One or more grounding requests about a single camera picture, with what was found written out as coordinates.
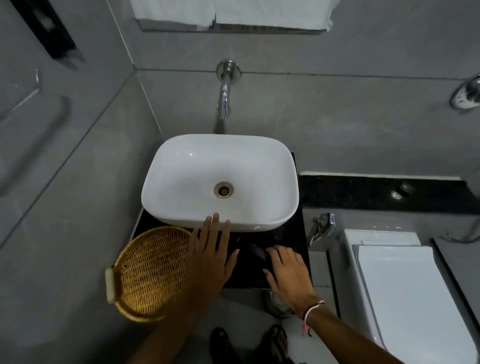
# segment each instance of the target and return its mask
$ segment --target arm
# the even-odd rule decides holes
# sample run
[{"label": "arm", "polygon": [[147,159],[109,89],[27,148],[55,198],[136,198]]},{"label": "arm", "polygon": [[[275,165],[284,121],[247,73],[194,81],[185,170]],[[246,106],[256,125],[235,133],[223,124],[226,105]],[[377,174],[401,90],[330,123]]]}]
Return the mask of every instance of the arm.
[{"label": "arm", "polygon": [[[320,299],[315,295],[308,269],[300,254],[291,248],[276,245],[269,248],[272,273],[264,269],[272,291],[303,319],[307,310]],[[307,325],[322,339],[340,364],[382,363],[402,364],[397,358],[336,317],[325,305],[312,310]]]},{"label": "arm", "polygon": [[219,216],[215,213],[213,220],[210,216],[205,220],[200,237],[199,229],[193,230],[188,245],[182,292],[167,312],[167,316],[128,364],[172,363],[193,330],[198,316],[220,293],[232,275],[238,250],[234,251],[225,265],[230,221],[226,221],[218,251],[215,251],[219,225]]}]

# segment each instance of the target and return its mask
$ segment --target sandal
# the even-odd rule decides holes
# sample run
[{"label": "sandal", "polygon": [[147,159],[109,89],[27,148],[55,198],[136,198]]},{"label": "sandal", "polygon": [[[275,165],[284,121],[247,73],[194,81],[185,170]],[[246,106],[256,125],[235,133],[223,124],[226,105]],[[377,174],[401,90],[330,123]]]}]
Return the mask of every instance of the sandal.
[{"label": "sandal", "polygon": [[292,363],[288,357],[287,333],[281,325],[275,324],[265,333],[255,359],[258,363]]},{"label": "sandal", "polygon": [[213,364],[241,364],[226,331],[215,328],[210,334],[210,356]]}]

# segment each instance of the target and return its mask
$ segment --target toilet lid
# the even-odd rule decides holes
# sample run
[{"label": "toilet lid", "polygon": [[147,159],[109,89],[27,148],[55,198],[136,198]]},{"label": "toilet lid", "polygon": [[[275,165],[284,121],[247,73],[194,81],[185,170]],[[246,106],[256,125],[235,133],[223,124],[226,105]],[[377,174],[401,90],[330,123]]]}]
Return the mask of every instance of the toilet lid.
[{"label": "toilet lid", "polygon": [[360,245],[358,262],[392,355],[406,364],[477,363],[477,349],[431,247]]}]

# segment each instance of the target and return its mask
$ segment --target wicker basket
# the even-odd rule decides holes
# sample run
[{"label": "wicker basket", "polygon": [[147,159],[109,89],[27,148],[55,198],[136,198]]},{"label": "wicker basket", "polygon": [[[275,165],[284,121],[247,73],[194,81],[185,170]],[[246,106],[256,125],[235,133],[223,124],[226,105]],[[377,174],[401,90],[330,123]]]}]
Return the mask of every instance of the wicker basket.
[{"label": "wicker basket", "polygon": [[133,239],[105,270],[107,301],[136,322],[165,317],[183,286],[190,233],[164,226]]}]

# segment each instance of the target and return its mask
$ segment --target toilet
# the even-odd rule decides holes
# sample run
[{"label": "toilet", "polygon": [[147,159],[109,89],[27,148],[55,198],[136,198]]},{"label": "toilet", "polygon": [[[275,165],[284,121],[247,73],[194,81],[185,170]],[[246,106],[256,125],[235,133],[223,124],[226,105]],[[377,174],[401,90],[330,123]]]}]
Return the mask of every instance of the toilet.
[{"label": "toilet", "polygon": [[348,280],[362,333],[406,364],[477,364],[476,345],[413,232],[345,229]]}]

